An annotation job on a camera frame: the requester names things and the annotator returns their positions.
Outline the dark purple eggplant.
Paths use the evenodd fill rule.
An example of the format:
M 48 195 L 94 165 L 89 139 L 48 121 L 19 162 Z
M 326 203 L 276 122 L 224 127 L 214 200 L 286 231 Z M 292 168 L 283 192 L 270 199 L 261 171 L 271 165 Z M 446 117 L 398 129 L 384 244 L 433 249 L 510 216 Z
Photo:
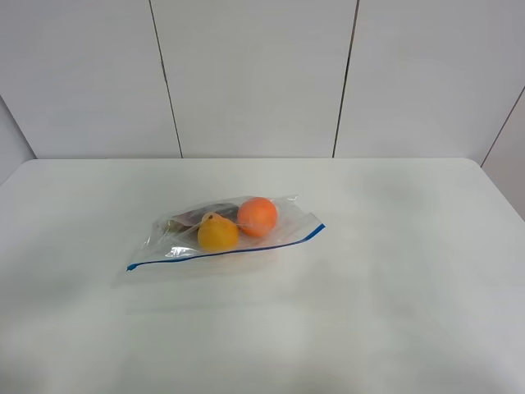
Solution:
M 239 206 L 232 203 L 210 204 L 202 208 L 192 209 L 185 213 L 172 216 L 163 225 L 167 232 L 183 232 L 191 227 L 198 226 L 209 214 L 215 213 L 233 222 L 237 219 Z

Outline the clear zip bag blue seal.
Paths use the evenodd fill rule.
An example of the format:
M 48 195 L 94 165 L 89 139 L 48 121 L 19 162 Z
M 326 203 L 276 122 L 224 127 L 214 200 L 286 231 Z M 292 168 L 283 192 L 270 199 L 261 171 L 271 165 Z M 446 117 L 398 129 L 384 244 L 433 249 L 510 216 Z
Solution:
M 325 225 L 313 214 L 307 213 L 296 204 L 297 197 L 286 196 L 280 198 L 266 198 L 276 206 L 278 219 L 274 229 L 264 237 L 246 235 L 239 229 L 239 242 L 233 250 L 209 253 L 203 251 L 198 243 L 198 226 L 191 227 L 183 232 L 167 232 L 163 230 L 166 220 L 177 214 L 192 209 L 202 208 L 210 204 L 232 203 L 239 206 L 255 196 L 242 196 L 203 203 L 186 208 L 177 213 L 168 213 L 160 217 L 153 225 L 152 230 L 143 245 L 133 254 L 126 266 L 128 272 L 141 266 L 157 263 L 187 263 L 193 260 L 214 259 L 229 254 L 243 254 L 276 250 L 292 245 L 299 245 L 314 238 Z

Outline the yellow pear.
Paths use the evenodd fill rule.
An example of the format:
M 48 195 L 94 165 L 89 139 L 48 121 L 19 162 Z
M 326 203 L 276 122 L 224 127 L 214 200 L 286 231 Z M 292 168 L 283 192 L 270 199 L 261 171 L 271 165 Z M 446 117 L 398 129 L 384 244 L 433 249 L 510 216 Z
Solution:
M 239 242 L 239 229 L 230 219 L 218 213 L 209 212 L 203 215 L 198 229 L 200 248 L 209 253 L 233 250 Z

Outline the orange fruit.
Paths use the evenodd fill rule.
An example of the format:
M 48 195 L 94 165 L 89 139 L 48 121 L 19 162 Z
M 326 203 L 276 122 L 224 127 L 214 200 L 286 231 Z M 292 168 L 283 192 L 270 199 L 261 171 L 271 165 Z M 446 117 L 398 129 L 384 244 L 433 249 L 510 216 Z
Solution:
M 267 236 L 276 226 L 278 212 L 274 203 L 263 197 L 253 197 L 240 205 L 237 224 L 248 236 Z

